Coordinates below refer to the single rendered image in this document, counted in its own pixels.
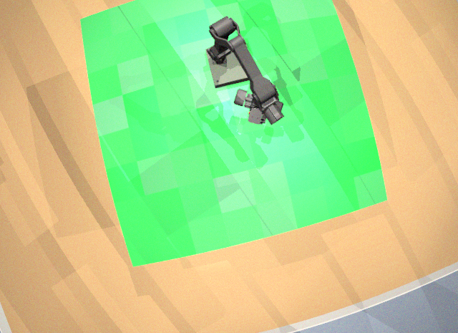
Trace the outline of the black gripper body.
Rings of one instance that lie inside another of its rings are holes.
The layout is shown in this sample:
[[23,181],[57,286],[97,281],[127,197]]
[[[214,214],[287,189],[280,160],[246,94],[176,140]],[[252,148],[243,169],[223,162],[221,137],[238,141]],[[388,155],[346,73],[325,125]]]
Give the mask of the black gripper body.
[[[252,96],[248,97],[246,94],[247,94],[246,90],[243,90],[241,88],[238,89],[237,94],[234,99],[235,105],[243,106],[245,102],[245,105],[247,106],[253,105],[254,107],[258,108],[257,105],[254,103]],[[278,106],[279,110],[282,111],[283,102],[277,101],[276,105]]]

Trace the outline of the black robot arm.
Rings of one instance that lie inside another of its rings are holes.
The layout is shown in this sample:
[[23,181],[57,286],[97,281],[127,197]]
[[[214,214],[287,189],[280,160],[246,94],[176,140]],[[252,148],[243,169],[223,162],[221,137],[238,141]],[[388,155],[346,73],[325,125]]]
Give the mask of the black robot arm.
[[[238,32],[238,35],[228,41],[228,37]],[[214,45],[206,49],[210,55],[213,64],[226,64],[226,56],[233,52],[243,71],[250,80],[250,91],[252,98],[258,108],[250,105],[250,114],[248,122],[255,124],[265,124],[266,119],[271,125],[278,122],[283,113],[279,110],[276,102],[279,101],[278,90],[269,79],[265,78],[261,73],[256,63],[254,62],[246,41],[240,34],[238,24],[228,16],[219,19],[217,22],[209,26],[210,35],[214,39]]]

